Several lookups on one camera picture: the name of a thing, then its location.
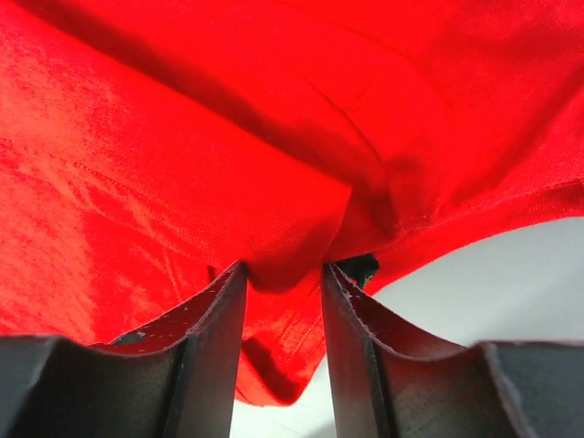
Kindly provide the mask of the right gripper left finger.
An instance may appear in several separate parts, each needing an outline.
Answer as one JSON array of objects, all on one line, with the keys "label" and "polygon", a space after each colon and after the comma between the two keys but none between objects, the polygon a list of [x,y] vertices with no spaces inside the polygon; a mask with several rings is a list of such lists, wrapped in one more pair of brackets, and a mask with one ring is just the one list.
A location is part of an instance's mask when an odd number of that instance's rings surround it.
[{"label": "right gripper left finger", "polygon": [[246,270],[112,344],[60,336],[1,340],[4,437],[226,437],[246,301]]}]

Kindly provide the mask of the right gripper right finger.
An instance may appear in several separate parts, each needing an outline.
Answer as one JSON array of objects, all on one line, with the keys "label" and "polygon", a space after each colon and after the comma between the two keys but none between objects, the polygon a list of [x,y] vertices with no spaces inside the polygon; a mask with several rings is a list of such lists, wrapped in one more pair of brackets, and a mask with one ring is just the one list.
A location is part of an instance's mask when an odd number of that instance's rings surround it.
[{"label": "right gripper right finger", "polygon": [[340,437],[580,437],[579,342],[463,347],[323,270],[322,308]]}]

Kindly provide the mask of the red t shirt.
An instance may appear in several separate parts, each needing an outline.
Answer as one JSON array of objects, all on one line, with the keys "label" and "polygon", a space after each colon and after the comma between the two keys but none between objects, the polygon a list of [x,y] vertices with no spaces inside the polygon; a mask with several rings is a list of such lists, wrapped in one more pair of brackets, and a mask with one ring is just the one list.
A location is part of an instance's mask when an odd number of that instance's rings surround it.
[{"label": "red t shirt", "polygon": [[287,406],[323,264],[582,213],[580,1],[1,4],[5,335],[108,343],[243,261],[236,397]]}]

